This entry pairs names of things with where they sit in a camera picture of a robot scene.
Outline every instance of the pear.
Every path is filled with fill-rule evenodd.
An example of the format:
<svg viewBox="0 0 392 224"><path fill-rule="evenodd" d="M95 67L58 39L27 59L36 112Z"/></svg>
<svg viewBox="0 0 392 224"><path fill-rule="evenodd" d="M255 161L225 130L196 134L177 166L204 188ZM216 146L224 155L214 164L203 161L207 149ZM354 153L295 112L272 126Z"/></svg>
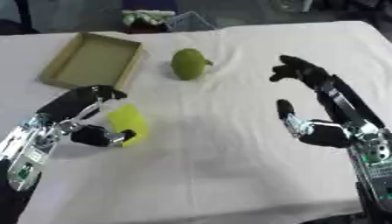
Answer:
<svg viewBox="0 0 392 224"><path fill-rule="evenodd" d="M171 60L174 73L183 81L197 79L203 74L206 65L212 66L213 62L205 59L200 51L192 48L176 52Z"/></svg>

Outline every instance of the tan tray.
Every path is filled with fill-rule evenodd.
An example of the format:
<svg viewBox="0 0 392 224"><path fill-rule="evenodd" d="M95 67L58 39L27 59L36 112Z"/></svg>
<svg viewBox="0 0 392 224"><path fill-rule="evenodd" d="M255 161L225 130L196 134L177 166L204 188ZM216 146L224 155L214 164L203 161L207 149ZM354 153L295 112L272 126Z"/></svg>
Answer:
<svg viewBox="0 0 392 224"><path fill-rule="evenodd" d="M62 88L102 84L121 89L141 51L139 42L78 33L39 77Z"/></svg>

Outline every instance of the pear stem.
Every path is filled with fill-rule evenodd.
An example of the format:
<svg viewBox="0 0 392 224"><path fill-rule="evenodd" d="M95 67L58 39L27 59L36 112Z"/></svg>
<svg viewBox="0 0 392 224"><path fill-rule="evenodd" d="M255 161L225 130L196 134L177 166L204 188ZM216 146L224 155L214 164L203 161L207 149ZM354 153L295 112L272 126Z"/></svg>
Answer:
<svg viewBox="0 0 392 224"><path fill-rule="evenodd" d="M213 66L214 63L211 60L206 59L206 65Z"/></svg>

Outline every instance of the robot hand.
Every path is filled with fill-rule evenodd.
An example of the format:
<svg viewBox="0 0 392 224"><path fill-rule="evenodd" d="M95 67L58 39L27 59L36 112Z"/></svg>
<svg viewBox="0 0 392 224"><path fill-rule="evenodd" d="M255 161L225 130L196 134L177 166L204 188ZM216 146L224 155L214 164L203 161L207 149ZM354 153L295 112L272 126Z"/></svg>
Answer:
<svg viewBox="0 0 392 224"><path fill-rule="evenodd" d="M319 66L291 56L280 57L282 66L274 66L274 74L269 78L272 82L281 79L291 78L302 81L308 88L319 91L323 84L332 76ZM306 144L319 146L332 146L336 148L346 148L351 143L349 134L335 122L328 122L319 119L303 121L296 117L293 106L289 101L279 100L276 103L277 113L289 132L299 141Z"/></svg>
<svg viewBox="0 0 392 224"><path fill-rule="evenodd" d="M98 113L102 103L126 96L110 86L76 88L40 108L0 143L1 223L17 223L62 136L94 146L110 146L135 136L132 130L111 134L103 127L78 123Z"/></svg>
<svg viewBox="0 0 392 224"><path fill-rule="evenodd" d="M279 119L301 142L347 148L360 200L371 223L392 223L392 133L380 118L339 76L302 59L281 56L272 82L302 81L317 95L331 122L304 121L286 100L277 101Z"/></svg>

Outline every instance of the white table surface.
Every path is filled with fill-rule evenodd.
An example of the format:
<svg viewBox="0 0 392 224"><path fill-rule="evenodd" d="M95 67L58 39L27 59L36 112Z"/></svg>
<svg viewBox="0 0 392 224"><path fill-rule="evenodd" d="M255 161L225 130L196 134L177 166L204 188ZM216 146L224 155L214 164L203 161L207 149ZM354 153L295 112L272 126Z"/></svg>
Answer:
<svg viewBox="0 0 392 224"><path fill-rule="evenodd" d="M304 118L326 119L314 93L268 78L282 53L309 60L340 75L391 126L392 45L375 29L338 22L105 34L144 44L120 104L140 109L149 135L120 149L63 141L19 223L294 224L361 210L345 151L302 144L277 119L280 98ZM36 78L73 36L0 38L1 137L64 92ZM203 78L173 78L168 61L185 47L214 62Z"/></svg>

